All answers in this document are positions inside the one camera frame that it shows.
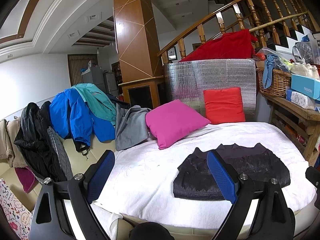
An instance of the blue gripper pad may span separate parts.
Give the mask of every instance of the blue gripper pad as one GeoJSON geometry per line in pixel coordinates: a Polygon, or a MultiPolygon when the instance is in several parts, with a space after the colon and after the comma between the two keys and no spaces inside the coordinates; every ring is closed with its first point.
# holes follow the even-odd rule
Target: blue gripper pad
{"type": "Polygon", "coordinates": [[[207,155],[207,164],[223,197],[234,204],[237,199],[235,184],[217,157],[211,151],[209,151],[207,155]]]}
{"type": "Polygon", "coordinates": [[[113,166],[115,165],[114,153],[112,151],[109,151],[107,157],[103,160],[103,162],[97,162],[97,165],[99,164],[100,166],[88,183],[86,198],[89,204],[91,204],[92,201],[98,199],[105,183],[107,182],[107,179],[109,178],[113,166]]]}

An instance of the black jacket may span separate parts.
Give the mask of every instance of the black jacket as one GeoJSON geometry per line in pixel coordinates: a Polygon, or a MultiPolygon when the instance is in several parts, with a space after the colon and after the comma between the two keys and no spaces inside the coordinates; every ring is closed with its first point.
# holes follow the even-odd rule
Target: black jacket
{"type": "MultiPolygon", "coordinates": [[[[258,143],[253,148],[220,145],[216,151],[226,163],[240,173],[246,173],[256,181],[276,178],[281,187],[290,184],[290,173],[284,163],[270,150],[258,143]]],[[[177,198],[194,200],[224,200],[207,165],[208,152],[199,148],[190,154],[178,167],[179,173],[173,181],[173,194],[177,198]]]]}
{"type": "Polygon", "coordinates": [[[29,103],[23,109],[21,127],[14,144],[36,177],[50,177],[55,182],[65,181],[67,178],[60,168],[47,132],[51,126],[49,105],[50,101],[46,101],[39,109],[37,104],[29,103]]]}

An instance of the curtain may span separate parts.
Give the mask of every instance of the curtain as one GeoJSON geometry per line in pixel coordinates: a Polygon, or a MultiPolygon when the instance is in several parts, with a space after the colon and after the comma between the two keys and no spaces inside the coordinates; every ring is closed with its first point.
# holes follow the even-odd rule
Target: curtain
{"type": "Polygon", "coordinates": [[[71,86],[83,83],[81,69],[88,67],[88,62],[98,64],[97,54],[71,54],[68,55],[68,68],[71,86]]]}

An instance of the wicker basket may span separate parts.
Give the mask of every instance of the wicker basket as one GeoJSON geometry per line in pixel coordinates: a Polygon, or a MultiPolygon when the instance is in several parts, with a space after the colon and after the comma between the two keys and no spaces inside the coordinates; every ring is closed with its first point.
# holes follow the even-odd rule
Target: wicker basket
{"type": "Polygon", "coordinates": [[[271,86],[265,89],[262,85],[262,76],[264,68],[257,68],[256,71],[259,78],[259,86],[261,93],[275,97],[285,98],[285,88],[291,86],[291,73],[273,69],[271,86]]]}

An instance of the beige coat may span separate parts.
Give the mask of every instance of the beige coat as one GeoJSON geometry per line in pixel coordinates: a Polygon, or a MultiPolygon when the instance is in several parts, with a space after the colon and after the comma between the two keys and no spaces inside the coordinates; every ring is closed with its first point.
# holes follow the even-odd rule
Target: beige coat
{"type": "Polygon", "coordinates": [[[23,168],[26,167],[26,162],[13,143],[20,128],[20,119],[13,121],[0,121],[0,160],[7,159],[10,167],[23,168]]]}

